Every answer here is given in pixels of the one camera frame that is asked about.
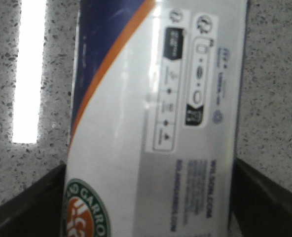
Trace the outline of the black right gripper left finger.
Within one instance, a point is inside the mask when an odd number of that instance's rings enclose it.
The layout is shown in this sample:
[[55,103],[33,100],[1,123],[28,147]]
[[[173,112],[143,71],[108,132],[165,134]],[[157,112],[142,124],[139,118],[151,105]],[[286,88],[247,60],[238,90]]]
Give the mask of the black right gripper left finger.
[[0,237],[58,237],[66,166],[61,164],[0,206]]

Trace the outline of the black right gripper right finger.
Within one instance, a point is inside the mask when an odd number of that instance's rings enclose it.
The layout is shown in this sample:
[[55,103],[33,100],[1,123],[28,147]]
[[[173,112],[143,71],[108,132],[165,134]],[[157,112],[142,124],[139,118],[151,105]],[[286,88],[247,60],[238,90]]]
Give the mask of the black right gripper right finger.
[[292,192],[239,158],[230,207],[245,237],[292,237]]

